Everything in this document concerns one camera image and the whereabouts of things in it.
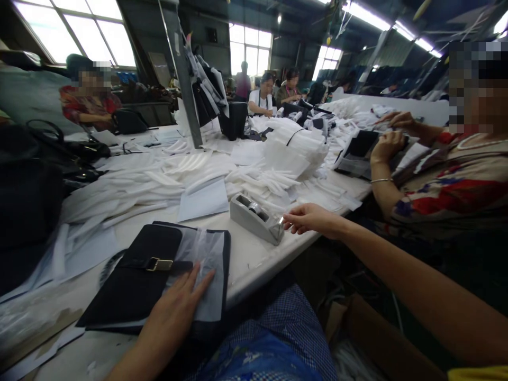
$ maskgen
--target white table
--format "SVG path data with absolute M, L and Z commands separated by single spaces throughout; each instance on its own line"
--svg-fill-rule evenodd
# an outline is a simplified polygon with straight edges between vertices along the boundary
M 347 190 L 357 199 L 363 199 L 370 192 L 370 184 L 366 181 L 332 171 L 329 173 L 328 181 Z M 347 210 L 340 210 L 338 213 L 346 214 Z M 175 222 L 176 218 L 177 213 L 159 210 L 119 223 L 115 227 L 119 247 L 128 247 L 143 225 L 156 220 Z M 227 307 L 238 303 L 272 279 L 319 237 L 316 232 L 307 232 L 303 235 L 286 232 L 280 245 L 273 246 L 231 221 L 229 213 L 204 217 L 183 224 L 228 230 L 231 233 Z M 103 267 L 104 263 L 68 282 L 65 286 L 70 292 L 60 298 L 61 307 L 69 307 L 73 310 L 85 309 L 98 291 L 98 278 Z M 37 294 L 47 294 L 50 298 L 54 291 L 53 288 L 41 289 L 37 291 Z M 51 381 L 102 379 L 134 342 L 135 337 L 129 335 L 88 331 L 44 364 L 39 369 L 36 379 Z

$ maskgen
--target floral shirt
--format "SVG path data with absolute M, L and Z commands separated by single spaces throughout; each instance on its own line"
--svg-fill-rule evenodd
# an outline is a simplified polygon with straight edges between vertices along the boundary
M 76 95 L 77 87 L 64 86 L 60 89 L 60 101 L 62 103 L 63 115 L 76 124 L 81 125 L 80 114 L 108 115 L 113 114 L 116 109 L 122 107 L 119 98 L 110 92 L 101 96 L 100 102 L 97 97 Z M 97 131 L 114 130 L 112 122 L 92 123 Z
M 508 222 L 508 142 L 458 150 L 466 137 L 444 132 L 394 176 L 404 197 L 377 224 L 385 234 L 446 240 Z

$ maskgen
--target bracelet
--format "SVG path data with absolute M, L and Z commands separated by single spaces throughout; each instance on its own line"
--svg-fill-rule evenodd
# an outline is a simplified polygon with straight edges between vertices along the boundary
M 393 183 L 393 179 L 379 179 L 379 180 L 372 180 L 370 183 L 373 184 L 373 183 L 377 183 L 377 182 L 381 182 L 381 181 L 391 181 Z

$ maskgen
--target blue fabric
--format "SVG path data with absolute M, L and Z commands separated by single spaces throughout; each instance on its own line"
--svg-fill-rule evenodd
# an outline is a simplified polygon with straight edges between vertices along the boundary
M 297 285 L 285 289 L 257 320 L 230 333 L 188 380 L 337 380 L 328 343 Z

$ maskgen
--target white shirt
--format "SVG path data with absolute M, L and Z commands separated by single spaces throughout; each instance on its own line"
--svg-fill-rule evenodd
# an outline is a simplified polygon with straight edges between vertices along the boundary
M 272 102 L 271 102 L 271 94 L 267 94 L 266 99 L 260 99 L 259 98 L 260 89 L 253 90 L 250 92 L 249 95 L 249 102 L 254 102 L 256 106 L 261 107 L 263 110 L 272 110 Z M 249 107 L 249 115 L 254 115 L 254 111 L 252 111 Z

